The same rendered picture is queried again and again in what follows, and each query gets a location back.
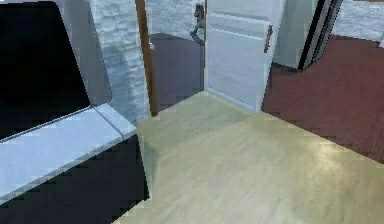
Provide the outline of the brown wooden door frame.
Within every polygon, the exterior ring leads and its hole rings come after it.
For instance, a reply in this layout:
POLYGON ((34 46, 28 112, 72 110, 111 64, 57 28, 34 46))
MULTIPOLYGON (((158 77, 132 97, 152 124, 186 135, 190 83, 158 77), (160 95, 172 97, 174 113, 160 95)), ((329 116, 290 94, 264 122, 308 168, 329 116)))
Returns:
POLYGON ((158 109, 157 109, 156 94, 155 94, 155 87, 154 87, 154 80, 153 80, 153 67, 152 67, 152 58, 151 58, 151 51, 150 51, 148 26, 147 26, 145 0, 135 0, 135 4, 136 4, 140 42, 141 42, 141 49, 142 49, 143 62, 144 62, 145 78, 147 83, 150 114, 152 117, 155 117, 158 115, 158 109))

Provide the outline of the grey black television set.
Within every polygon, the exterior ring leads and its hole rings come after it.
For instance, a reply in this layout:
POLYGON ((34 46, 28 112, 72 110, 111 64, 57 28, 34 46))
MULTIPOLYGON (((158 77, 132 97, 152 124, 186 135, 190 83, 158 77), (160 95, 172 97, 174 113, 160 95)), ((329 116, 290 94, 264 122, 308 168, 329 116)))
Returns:
POLYGON ((89 0, 0 0, 0 142, 111 99, 89 0))

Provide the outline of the pale grey black tv stand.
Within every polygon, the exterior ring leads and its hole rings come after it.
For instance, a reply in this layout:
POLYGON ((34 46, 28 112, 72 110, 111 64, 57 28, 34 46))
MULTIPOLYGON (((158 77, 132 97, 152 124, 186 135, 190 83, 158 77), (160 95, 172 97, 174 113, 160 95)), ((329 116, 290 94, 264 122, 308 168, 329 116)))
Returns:
POLYGON ((107 104, 0 143, 0 224, 111 224, 148 198, 137 129, 107 104))

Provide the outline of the grey black sliding door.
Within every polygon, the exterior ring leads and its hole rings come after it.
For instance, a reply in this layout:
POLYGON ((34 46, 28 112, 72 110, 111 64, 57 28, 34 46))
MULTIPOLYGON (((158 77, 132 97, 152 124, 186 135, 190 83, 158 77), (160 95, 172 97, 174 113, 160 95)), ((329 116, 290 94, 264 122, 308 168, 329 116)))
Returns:
POLYGON ((286 0, 272 60, 302 71, 322 57, 343 0, 286 0))

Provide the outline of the white panelled room door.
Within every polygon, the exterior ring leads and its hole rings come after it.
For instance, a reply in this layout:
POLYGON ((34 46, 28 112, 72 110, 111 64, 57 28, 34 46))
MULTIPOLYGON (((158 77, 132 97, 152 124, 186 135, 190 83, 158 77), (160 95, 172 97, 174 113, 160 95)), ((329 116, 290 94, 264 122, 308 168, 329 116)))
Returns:
POLYGON ((261 111, 286 0, 207 0, 204 90, 261 111), (268 26, 270 48, 264 53, 268 26))

